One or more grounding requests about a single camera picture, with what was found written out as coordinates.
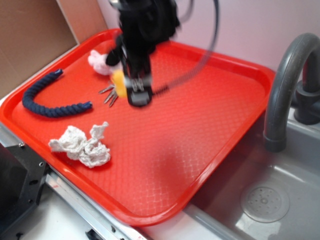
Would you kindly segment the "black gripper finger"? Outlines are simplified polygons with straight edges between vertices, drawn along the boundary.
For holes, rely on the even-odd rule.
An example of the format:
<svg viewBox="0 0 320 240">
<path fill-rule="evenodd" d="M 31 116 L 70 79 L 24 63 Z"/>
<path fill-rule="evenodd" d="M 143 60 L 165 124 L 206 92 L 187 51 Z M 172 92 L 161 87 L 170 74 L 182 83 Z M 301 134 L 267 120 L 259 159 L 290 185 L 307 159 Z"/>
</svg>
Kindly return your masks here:
<svg viewBox="0 0 320 240">
<path fill-rule="evenodd" d="M 113 48 L 105 59 L 105 64 L 110 67 L 119 65 L 123 67 L 124 63 L 124 36 L 120 34 L 115 40 L 115 48 Z"/>
<path fill-rule="evenodd" d="M 133 107 L 150 104 L 153 97 L 150 56 L 136 55 L 124 47 L 123 71 L 128 103 Z"/>
</svg>

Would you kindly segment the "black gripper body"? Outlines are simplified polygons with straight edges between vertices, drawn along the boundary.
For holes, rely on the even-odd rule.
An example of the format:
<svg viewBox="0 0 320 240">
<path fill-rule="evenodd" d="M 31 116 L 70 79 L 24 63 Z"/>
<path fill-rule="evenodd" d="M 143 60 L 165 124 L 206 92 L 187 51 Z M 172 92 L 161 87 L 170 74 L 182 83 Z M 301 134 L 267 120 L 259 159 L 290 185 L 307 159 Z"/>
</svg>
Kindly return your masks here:
<svg viewBox="0 0 320 240">
<path fill-rule="evenodd" d="M 137 54 L 152 53 L 180 26 L 174 0 L 120 0 L 116 8 L 124 46 Z"/>
</svg>

